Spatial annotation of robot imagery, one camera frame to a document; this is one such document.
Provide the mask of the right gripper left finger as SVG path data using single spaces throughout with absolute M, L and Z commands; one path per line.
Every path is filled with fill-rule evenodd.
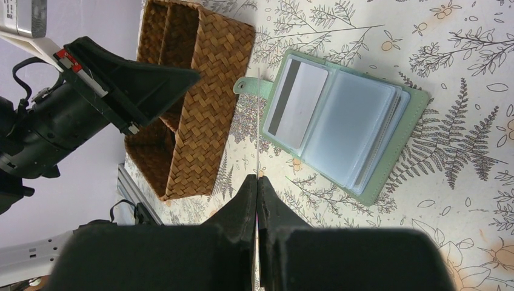
M 65 244 L 47 290 L 253 290 L 257 178 L 199 225 L 92 224 Z

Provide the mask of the woven brown basket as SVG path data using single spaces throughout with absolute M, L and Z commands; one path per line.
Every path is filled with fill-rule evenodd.
M 125 150 L 161 200 L 212 193 L 255 28 L 185 1 L 148 1 L 138 61 L 193 69 L 200 80 Z

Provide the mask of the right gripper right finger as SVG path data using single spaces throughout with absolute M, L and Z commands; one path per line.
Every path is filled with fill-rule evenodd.
M 405 228 L 308 225 L 257 182 L 260 284 L 266 290 L 453 290 L 430 238 Z

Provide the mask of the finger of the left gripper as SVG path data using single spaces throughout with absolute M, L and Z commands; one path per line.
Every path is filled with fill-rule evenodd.
M 201 79 L 192 69 L 124 59 L 88 36 L 64 45 L 56 62 L 66 84 L 125 135 L 150 125 Z

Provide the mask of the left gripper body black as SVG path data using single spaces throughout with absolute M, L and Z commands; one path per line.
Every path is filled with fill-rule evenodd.
M 68 82 L 34 104 L 7 137 L 23 149 L 1 152 L 1 212 L 34 194 L 23 179 L 59 177 L 58 163 L 108 125 Z

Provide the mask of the green card holder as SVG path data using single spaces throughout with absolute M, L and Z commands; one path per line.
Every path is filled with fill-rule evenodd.
M 289 58 L 329 72 L 297 150 L 267 133 L 266 125 Z M 257 78 L 242 77 L 233 91 L 256 96 L 257 85 Z M 425 91 L 294 50 L 286 51 L 273 82 L 261 80 L 260 97 L 267 102 L 260 134 L 366 206 L 377 200 L 429 102 Z

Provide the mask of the white card with stripe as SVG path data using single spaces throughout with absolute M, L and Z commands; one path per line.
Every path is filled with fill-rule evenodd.
M 258 85 L 257 85 L 257 94 L 256 94 L 256 177 L 260 178 L 261 168 L 260 168 L 260 109 L 261 109 L 261 71 L 258 68 Z

